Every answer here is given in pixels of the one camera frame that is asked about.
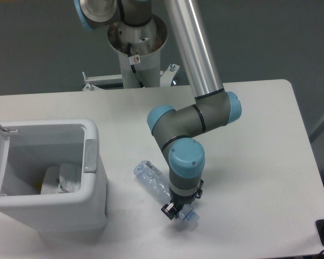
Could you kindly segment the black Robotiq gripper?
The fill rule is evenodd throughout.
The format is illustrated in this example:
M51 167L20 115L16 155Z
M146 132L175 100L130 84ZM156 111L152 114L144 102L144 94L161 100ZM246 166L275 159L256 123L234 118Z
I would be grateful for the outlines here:
M185 204L191 204L195 199L200 199L203 194L204 181L200 182L191 189L181 189L176 187L171 181L169 182L171 203L165 204L161 211L170 219L179 218L179 213Z

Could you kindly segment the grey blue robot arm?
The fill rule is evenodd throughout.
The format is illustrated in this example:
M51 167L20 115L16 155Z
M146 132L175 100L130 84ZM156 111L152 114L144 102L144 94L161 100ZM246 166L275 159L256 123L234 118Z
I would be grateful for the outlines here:
M125 88L161 86L160 52L167 40L164 21L151 1L75 1L84 28L108 26L107 37L119 57ZM238 120L241 103L220 80L196 1L166 1L166 10L195 103L180 110L154 108L147 124L169 167L169 219L202 196L205 151L195 137Z

